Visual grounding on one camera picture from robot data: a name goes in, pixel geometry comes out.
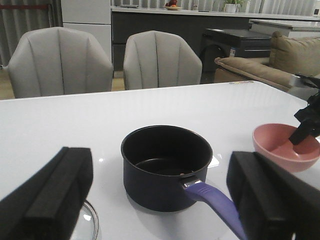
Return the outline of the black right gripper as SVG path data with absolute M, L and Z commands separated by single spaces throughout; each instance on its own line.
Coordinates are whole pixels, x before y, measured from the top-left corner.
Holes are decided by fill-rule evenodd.
M 317 93 L 307 99 L 307 106 L 294 114 L 300 125 L 289 140 L 293 145 L 298 145 L 309 136 L 320 135 L 320 79 L 296 73 L 289 84 L 293 87 L 309 87 L 317 90 Z

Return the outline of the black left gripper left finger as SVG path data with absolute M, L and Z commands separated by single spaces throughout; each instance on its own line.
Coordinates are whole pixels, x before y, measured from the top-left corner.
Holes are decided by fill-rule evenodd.
M 63 147 L 0 201 L 2 240 L 68 240 L 93 182 L 89 148 Z

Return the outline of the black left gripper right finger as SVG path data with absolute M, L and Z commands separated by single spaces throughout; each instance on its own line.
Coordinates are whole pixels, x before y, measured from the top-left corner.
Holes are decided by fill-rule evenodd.
M 320 191 L 260 153 L 234 151 L 226 184 L 249 240 L 320 238 Z

